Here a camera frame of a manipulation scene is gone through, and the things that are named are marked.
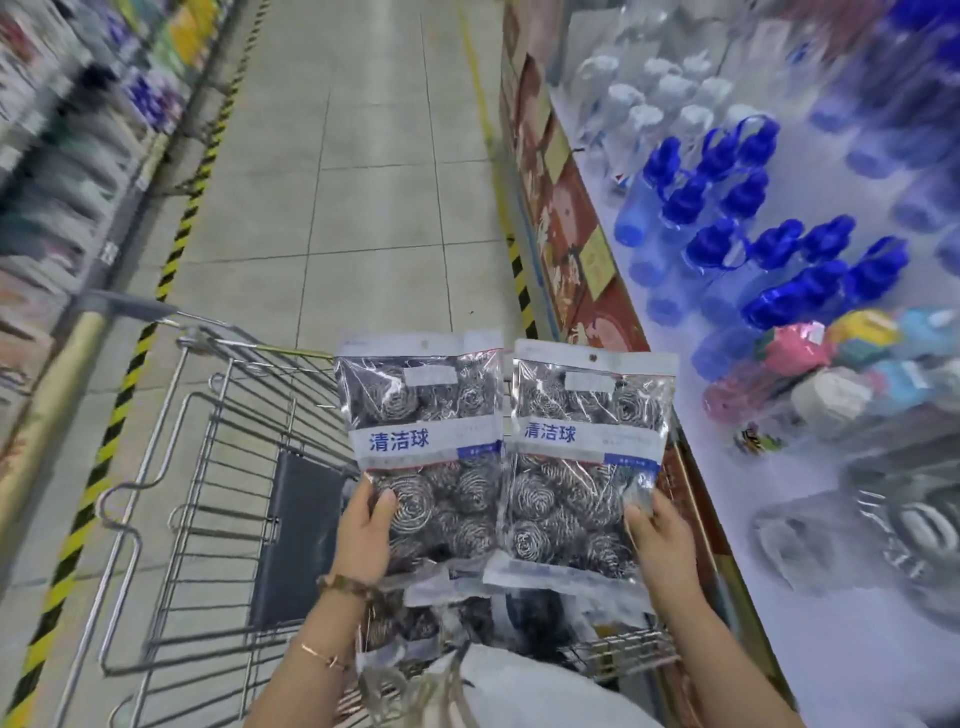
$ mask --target floor tile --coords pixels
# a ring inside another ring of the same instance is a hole
[[[423,57],[366,56],[338,64],[333,75],[331,103],[390,104],[426,98]]]
[[[433,160],[425,100],[331,107],[326,119],[323,169],[432,164]]]
[[[317,187],[303,172],[220,174],[217,168],[183,260],[243,260],[303,255]]]
[[[430,104],[433,148],[437,162],[474,161],[487,158],[487,146],[472,102]]]
[[[45,585],[57,566],[60,545],[70,530],[77,504],[94,464],[113,409],[112,393],[86,395],[58,451],[36,479],[24,518],[32,527],[12,558],[12,585]]]
[[[325,104],[284,102],[278,108],[241,98],[224,134],[217,172],[315,173],[325,119]]]
[[[444,245],[453,330],[500,328],[507,346],[523,332],[503,240]]]
[[[310,253],[442,241],[433,165],[321,171]]]
[[[298,346],[333,351],[341,331],[449,331],[444,251],[311,255]]]
[[[493,196],[493,165],[461,161],[437,165],[444,243],[494,240],[503,232]]]

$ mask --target supermarket aisle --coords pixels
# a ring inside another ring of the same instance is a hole
[[[219,71],[224,79],[253,23],[256,0],[247,2]],[[465,5],[495,124],[502,1]],[[207,117],[219,100],[207,94]],[[168,177],[183,179],[202,152],[196,143],[181,149]],[[501,327],[512,340],[521,334],[519,311],[486,157],[456,0],[275,0],[170,301],[282,347],[330,351],[342,328]],[[151,205],[118,288],[153,295],[183,207],[183,199]],[[139,331],[134,322],[114,326],[25,519],[24,546],[0,605],[5,702]],[[135,476],[176,357],[172,336],[159,336],[127,413],[112,482]],[[202,388],[209,371],[187,374],[182,392]],[[137,506],[142,576],[120,624],[118,661],[134,657],[146,633],[172,541],[166,518],[185,500],[195,458],[195,450],[192,459],[175,458],[162,487]],[[35,725],[53,713],[111,542],[98,526],[84,549],[37,692]],[[104,724],[138,684],[135,676],[104,681],[95,666],[97,646],[71,724]],[[219,689],[197,688],[201,695]],[[230,689],[224,684],[224,692]]]

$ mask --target plastic packaging bag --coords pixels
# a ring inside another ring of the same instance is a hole
[[[484,581],[586,596],[637,581],[623,503],[656,483],[676,371],[673,354],[516,342],[498,518],[511,558],[488,563]]]
[[[378,494],[397,497],[388,573],[494,549],[502,349],[499,331],[342,345],[336,376],[354,455]]]

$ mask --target woman's right hand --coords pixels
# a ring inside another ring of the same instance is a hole
[[[636,560],[654,609],[667,625],[684,609],[705,602],[697,577],[693,532],[670,498],[653,492],[653,514],[635,504],[624,511]]]

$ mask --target clear plastic bottle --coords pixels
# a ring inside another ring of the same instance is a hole
[[[872,180],[904,165],[921,168],[953,148],[960,124],[960,38],[944,42],[936,59],[905,80],[897,97],[853,140],[847,165]]]
[[[720,275],[735,230],[736,223],[723,218],[694,235],[667,280],[650,293],[647,316],[651,321],[663,327],[677,327],[684,321],[710,282]]]
[[[653,288],[666,280],[670,268],[680,260],[682,245],[693,237],[706,189],[704,178],[692,177],[673,191],[663,204],[659,221],[651,227],[649,240],[630,262],[628,273],[634,282]]]
[[[804,224],[799,220],[785,220],[777,228],[764,231],[756,242],[747,245],[747,260],[735,270],[725,273],[705,291],[700,301],[700,312],[719,328],[735,325],[740,320],[743,305],[758,296],[765,286],[744,301],[747,285],[771,271],[779,271],[800,246]]]
[[[960,216],[960,164],[947,164],[920,175],[890,208],[890,216],[908,230],[941,231]]]
[[[864,36],[860,46],[810,113],[810,122],[828,133],[848,129],[864,112],[881,109],[915,66],[921,31],[937,16],[936,0],[898,0]]]
[[[796,324],[803,306],[804,292],[792,282],[764,291],[738,312],[736,322],[704,338],[690,357],[694,370],[706,381],[726,376],[750,356],[764,331]]]
[[[611,84],[596,113],[592,113],[578,134],[582,144],[592,143],[599,134],[619,127],[630,109],[643,103],[643,94],[627,84]]]
[[[577,110],[577,128],[582,128],[600,108],[600,100],[616,80],[620,61],[613,56],[592,56],[577,68],[570,80],[570,102]]]
[[[662,141],[663,131],[663,112],[642,104],[630,109],[623,124],[602,136],[600,144],[614,190],[626,193],[634,175]]]
[[[694,166],[700,146],[713,126],[713,112],[705,107],[685,106],[670,126],[670,133],[680,139],[680,164],[683,169]]]
[[[621,245],[636,248],[643,243],[647,230],[657,222],[663,205],[661,194],[680,169],[680,140],[668,136],[655,149],[640,174],[634,175],[627,199],[616,216],[613,237]]]

